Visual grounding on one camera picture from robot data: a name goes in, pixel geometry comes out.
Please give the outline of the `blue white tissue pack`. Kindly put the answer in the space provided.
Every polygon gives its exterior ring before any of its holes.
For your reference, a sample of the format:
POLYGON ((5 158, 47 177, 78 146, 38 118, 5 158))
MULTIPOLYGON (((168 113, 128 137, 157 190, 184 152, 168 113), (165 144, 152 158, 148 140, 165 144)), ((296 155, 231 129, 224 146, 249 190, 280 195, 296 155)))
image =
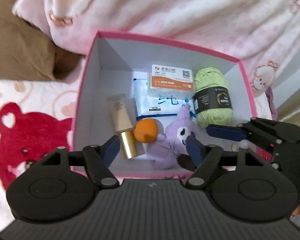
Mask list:
POLYGON ((190 106, 190 116, 196 117, 192 100, 179 100, 172 97, 151 97, 147 94, 147 80, 133 80, 133 98, 135 101, 136 119, 176 116, 181 106, 190 106))

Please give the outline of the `pink cardboard storage box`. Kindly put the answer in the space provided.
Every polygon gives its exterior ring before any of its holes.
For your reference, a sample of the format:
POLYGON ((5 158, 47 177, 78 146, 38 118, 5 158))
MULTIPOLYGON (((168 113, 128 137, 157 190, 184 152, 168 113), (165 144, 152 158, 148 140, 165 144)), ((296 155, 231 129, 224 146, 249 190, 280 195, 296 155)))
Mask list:
MULTIPOLYGON (((78 93, 71 150, 85 146, 102 145, 115 134, 109 113, 107 97, 126 95, 126 109, 135 125, 137 116, 158 120, 163 132, 174 119, 182 105, 193 105, 192 99, 180 100, 171 95, 154 98, 147 103, 149 113, 140 114, 135 103, 135 81, 147 80, 152 65, 183 68, 180 75, 191 70, 196 74, 205 67, 218 68, 229 84, 233 116, 231 125, 257 117, 255 100, 249 86, 243 63, 234 57, 184 42, 140 34, 98 31, 87 55, 78 93)), ((153 161, 145 155, 146 145, 136 143, 139 156, 125 159, 123 150, 110 166, 117 178, 161 179, 188 178, 191 172, 180 167, 168 170, 154 169, 153 161)))

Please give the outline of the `red bear plush blanket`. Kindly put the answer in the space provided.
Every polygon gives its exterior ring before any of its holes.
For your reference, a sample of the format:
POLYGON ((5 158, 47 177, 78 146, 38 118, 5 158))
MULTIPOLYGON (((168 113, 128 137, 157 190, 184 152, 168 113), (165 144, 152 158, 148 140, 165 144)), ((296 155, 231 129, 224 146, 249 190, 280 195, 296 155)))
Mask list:
POLYGON ((5 187, 33 161, 72 144, 83 65, 61 82, 0 80, 0 232, 14 220, 5 187))

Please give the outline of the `purple plush toy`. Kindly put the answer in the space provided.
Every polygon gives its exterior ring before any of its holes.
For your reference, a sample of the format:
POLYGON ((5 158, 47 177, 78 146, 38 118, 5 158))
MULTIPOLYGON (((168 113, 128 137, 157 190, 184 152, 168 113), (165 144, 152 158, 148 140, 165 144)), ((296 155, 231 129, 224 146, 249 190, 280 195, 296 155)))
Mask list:
POLYGON ((183 105, 175 119, 159 133, 146 148, 146 155, 154 161, 154 168, 166 170, 178 166, 178 157, 187 154, 186 139, 198 134, 198 125, 191 120, 190 105, 183 105))

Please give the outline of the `pink cartoon quilt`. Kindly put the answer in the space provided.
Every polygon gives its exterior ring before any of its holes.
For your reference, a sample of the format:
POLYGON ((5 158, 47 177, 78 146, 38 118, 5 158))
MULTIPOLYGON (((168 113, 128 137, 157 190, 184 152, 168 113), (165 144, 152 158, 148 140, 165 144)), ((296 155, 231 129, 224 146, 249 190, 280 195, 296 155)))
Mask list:
POLYGON ((86 54, 98 30, 165 37, 244 62, 254 96, 300 44, 300 0, 16 0, 12 12, 57 46, 86 54))

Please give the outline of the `beige foundation bottle gold cap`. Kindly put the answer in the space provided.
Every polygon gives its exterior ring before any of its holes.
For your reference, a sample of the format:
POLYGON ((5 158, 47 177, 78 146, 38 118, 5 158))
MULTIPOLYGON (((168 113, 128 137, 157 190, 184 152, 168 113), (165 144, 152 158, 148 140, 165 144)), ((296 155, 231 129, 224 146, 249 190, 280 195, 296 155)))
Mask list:
POLYGON ((107 103, 115 134, 119 137, 123 155, 126 159, 138 156, 134 138, 134 126, 126 107, 126 95, 117 94, 107 97, 107 103))

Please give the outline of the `clear floss pick box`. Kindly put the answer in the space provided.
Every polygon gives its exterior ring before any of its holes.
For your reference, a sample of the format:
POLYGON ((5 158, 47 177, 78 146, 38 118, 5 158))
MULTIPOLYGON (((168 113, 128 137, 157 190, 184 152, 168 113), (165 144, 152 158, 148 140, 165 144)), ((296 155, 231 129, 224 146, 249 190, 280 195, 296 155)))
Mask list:
POLYGON ((152 97, 189 100, 194 96, 193 71, 153 64, 148 71, 147 93, 152 97))

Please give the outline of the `green yarn ball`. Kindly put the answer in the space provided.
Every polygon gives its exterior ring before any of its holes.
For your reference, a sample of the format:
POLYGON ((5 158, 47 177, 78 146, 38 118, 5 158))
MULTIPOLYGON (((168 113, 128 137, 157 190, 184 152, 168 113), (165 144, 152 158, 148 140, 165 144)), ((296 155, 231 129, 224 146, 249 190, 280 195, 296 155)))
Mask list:
POLYGON ((228 81, 217 68, 204 68, 194 77, 194 110, 201 128, 209 125, 230 125, 232 104, 228 81))

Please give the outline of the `orange makeup sponge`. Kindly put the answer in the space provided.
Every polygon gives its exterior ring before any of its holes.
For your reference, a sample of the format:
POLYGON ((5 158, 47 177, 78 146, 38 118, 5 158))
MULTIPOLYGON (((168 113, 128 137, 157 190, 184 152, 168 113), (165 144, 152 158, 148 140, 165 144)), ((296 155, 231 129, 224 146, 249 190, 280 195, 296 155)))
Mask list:
POLYGON ((134 128, 134 137, 140 143, 152 143, 158 135, 158 126, 154 119, 139 121, 134 128))

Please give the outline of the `brown pillow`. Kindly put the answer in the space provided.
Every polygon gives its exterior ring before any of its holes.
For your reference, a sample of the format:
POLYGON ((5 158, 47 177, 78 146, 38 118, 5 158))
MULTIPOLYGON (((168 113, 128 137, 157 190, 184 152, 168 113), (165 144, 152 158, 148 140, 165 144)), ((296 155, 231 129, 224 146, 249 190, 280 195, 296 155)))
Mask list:
POLYGON ((12 14, 16 0, 0 0, 0 79, 57 81, 78 65, 79 55, 12 14))

